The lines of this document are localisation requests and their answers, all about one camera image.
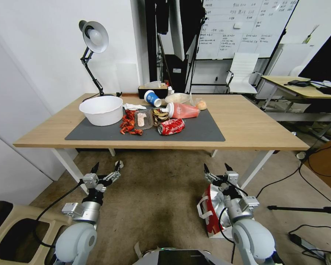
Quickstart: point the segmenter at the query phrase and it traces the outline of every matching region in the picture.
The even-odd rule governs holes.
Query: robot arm
[[[120,169],[123,163],[118,161],[115,170],[107,176],[97,176],[97,163],[91,173],[83,177],[83,182],[88,188],[88,195],[82,200],[82,204],[77,202],[66,203],[61,210],[69,215],[77,223],[69,226],[56,242],[55,255],[58,259],[54,265],[73,262],[73,265],[84,265],[88,255],[96,244],[97,224],[99,219],[99,209],[103,204],[103,193],[107,186],[111,185],[120,177]]]
[[[233,241],[240,251],[244,265],[264,263],[272,256],[275,241],[267,228],[253,220],[253,210],[259,206],[258,200],[254,196],[243,197],[238,192],[238,173],[227,164],[227,172],[221,176],[211,174],[206,165],[204,168],[205,178],[219,186],[224,195],[224,205],[232,224]]]

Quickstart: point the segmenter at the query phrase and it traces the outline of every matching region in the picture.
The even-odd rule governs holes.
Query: gray table mat
[[[160,135],[157,127],[143,131],[142,135],[120,133],[119,122],[109,126],[92,125],[87,118],[82,120],[65,140],[92,141],[189,141],[189,142],[224,142],[225,138],[219,130],[208,110],[200,112],[197,118],[183,119],[185,128],[177,134]]]

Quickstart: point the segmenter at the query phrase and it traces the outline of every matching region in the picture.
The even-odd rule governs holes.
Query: red white bag
[[[223,199],[223,194],[218,187],[210,184],[197,204],[199,217],[205,219],[209,238],[224,238],[218,227],[218,217],[224,208]],[[232,239],[232,226],[227,211],[222,214],[221,229],[227,238]]]

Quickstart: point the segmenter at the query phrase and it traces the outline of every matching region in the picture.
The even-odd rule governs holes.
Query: crushed can
[[[161,135],[171,135],[181,132],[184,128],[185,123],[182,119],[172,119],[158,125],[158,132]]]

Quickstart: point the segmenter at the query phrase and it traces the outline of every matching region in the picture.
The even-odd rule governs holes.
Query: white tissue
[[[129,103],[126,103],[123,105],[124,109],[128,109],[128,110],[137,110],[137,109],[146,109],[145,106],[142,106],[142,105],[134,105],[134,104],[129,104]]]

